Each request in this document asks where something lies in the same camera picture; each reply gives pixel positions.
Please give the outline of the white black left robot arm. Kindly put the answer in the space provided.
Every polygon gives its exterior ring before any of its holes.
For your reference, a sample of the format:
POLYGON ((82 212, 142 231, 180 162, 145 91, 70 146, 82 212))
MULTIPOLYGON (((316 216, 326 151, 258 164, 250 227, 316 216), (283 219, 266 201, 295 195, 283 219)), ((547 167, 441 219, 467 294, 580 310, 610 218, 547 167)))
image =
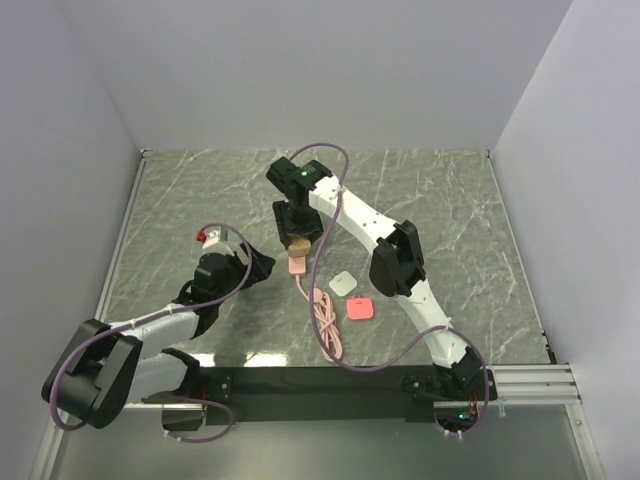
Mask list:
POLYGON ((205 253, 160 310, 112 324, 82 322, 42 387, 54 424, 66 431, 101 429, 124 406, 154 397, 206 402, 200 362, 175 346, 203 335, 225 300, 267 280, 275 264, 251 245, 205 253))

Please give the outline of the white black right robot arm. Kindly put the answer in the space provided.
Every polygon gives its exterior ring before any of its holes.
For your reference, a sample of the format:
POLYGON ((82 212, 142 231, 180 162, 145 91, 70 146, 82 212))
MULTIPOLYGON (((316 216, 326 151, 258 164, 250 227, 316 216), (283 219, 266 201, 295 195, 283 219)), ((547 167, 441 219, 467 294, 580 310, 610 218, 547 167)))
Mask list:
POLYGON ((343 186, 317 160, 297 166, 286 157, 273 162, 268 181, 284 195, 273 203, 280 241, 293 258, 318 243, 320 260, 328 235, 340 226, 370 255, 369 279, 382 295, 396 301, 426 343, 438 374, 440 390, 452 399, 470 391, 490 397, 490 376, 478 349, 451 325, 431 290, 416 226, 376 211, 343 186))

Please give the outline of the pink power strip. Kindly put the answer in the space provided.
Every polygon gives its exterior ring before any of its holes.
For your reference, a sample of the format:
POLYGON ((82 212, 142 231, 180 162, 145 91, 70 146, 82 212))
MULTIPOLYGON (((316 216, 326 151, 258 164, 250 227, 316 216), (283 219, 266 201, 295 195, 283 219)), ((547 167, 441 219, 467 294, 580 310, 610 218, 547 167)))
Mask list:
POLYGON ((289 257, 288 258, 288 271, 291 276, 303 277, 307 271, 306 257, 289 257))

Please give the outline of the tan wooden plug adapter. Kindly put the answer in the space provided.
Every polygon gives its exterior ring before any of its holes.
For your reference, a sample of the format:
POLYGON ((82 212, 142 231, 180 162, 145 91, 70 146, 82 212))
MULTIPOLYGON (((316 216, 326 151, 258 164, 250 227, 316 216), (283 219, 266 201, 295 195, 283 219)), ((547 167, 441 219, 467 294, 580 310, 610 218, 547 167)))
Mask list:
POLYGON ((312 243, 308 237, 293 235, 287 239, 286 252, 290 258, 306 257, 311 246, 312 243))

